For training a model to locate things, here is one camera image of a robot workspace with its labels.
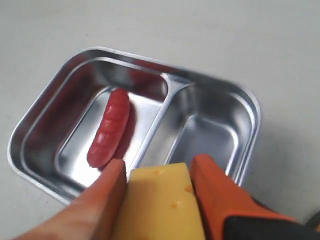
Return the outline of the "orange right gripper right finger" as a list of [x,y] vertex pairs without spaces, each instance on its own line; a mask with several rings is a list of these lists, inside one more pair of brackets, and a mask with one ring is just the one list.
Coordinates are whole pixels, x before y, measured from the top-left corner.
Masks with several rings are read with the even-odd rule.
[[223,239],[225,221],[229,217],[295,222],[289,216],[273,212],[255,203],[251,195],[235,184],[207,154],[199,154],[192,159],[190,178],[208,230],[214,240]]

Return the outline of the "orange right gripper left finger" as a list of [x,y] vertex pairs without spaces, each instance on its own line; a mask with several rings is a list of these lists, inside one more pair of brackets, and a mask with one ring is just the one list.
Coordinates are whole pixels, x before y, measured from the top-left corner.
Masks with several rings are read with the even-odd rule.
[[126,167],[113,159],[99,178],[56,215],[18,240],[109,240],[127,188]]

